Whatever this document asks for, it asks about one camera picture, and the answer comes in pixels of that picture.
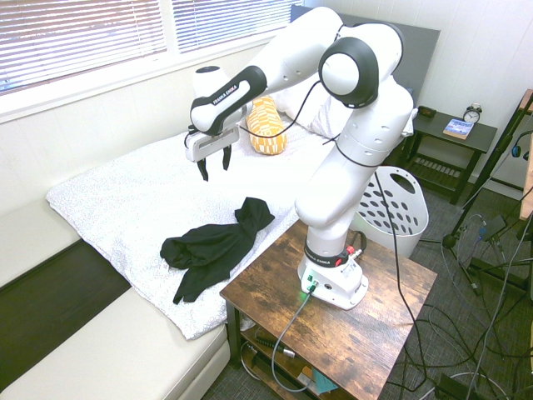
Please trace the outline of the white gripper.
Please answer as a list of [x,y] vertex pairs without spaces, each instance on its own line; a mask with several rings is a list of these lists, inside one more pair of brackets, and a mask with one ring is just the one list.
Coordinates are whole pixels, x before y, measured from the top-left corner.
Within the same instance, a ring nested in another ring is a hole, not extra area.
[[185,154],[189,161],[197,163],[202,179],[207,182],[209,175],[205,158],[223,149],[222,166],[227,171],[231,161],[231,145],[238,139],[238,127],[227,129],[216,136],[191,128],[184,142]]

